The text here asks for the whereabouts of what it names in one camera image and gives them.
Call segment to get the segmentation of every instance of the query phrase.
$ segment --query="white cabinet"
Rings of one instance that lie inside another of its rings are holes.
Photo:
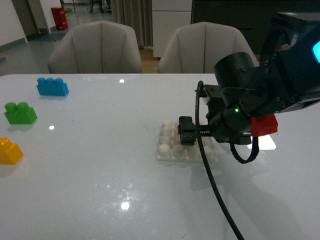
[[[152,0],[153,56],[161,58],[168,37],[191,23],[192,0]]]

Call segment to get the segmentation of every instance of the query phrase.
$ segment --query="red block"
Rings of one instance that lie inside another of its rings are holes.
[[[54,23],[57,30],[66,30],[68,28],[65,9],[62,6],[56,6],[51,8]]]
[[[261,137],[278,131],[278,122],[274,114],[252,116],[250,119],[252,137]]]

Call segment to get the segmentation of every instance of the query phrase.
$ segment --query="blue plastic brick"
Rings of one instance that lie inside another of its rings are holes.
[[[52,77],[45,79],[38,78],[39,94],[43,96],[66,96],[69,93],[67,84],[62,78],[53,79]]]

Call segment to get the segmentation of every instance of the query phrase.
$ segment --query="white baseplate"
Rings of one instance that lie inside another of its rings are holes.
[[[202,163],[198,141],[196,140],[193,146],[181,145],[178,125],[178,121],[174,124],[171,120],[163,121],[156,159],[170,162]],[[202,142],[208,162],[214,162],[215,153],[212,138],[202,137]]]

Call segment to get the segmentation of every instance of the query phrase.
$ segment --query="chair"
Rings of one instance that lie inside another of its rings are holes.
[[[141,73],[133,28],[95,21],[72,28],[48,60],[51,74]]]
[[[242,33],[231,26],[199,22],[177,28],[169,37],[158,64],[158,73],[213,73],[216,63],[237,53],[259,62]]]

